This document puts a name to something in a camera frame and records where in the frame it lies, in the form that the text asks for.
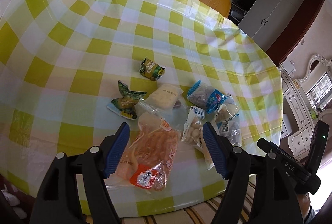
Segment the person right hand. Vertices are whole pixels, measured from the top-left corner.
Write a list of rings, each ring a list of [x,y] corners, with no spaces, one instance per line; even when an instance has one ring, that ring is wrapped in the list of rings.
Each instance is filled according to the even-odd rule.
[[[309,197],[309,193],[307,194],[298,194],[297,200],[300,206],[300,211],[302,214],[302,218],[306,219],[311,211],[311,201]]]

